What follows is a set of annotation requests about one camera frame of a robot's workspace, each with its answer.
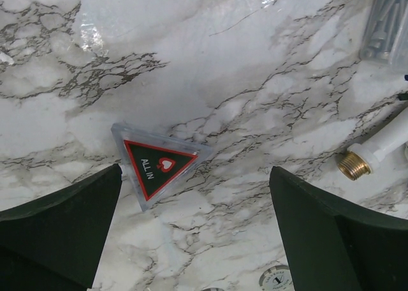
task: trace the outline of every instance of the white pipe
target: white pipe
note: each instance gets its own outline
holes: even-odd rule
[[[362,144],[353,144],[347,150],[358,155],[369,165],[371,173],[380,167],[380,162],[395,149],[408,141],[408,108]]]

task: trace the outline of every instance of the transparent plastic wrap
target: transparent plastic wrap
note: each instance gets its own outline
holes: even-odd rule
[[[407,0],[374,0],[360,57],[390,64],[394,71],[408,66]]]
[[[115,123],[112,134],[143,211],[211,154],[211,147]]]

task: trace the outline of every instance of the threaded brass connector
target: threaded brass connector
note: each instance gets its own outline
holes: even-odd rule
[[[344,157],[337,166],[340,171],[352,181],[359,179],[365,174],[371,173],[369,165],[367,165],[367,163],[357,154],[352,152],[347,152],[346,157]]]

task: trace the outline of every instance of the spade symbol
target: spade symbol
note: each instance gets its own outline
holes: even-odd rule
[[[176,161],[163,157],[159,159],[157,168],[160,168],[162,172],[167,173],[174,167],[175,164]]]

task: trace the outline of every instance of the marble surface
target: marble surface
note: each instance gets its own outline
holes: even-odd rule
[[[0,0],[0,210],[114,162],[114,122],[214,156],[146,213],[124,181],[95,291],[260,290],[285,264],[274,165],[408,218],[400,148],[351,182],[337,156],[403,108],[361,62],[370,0]]]

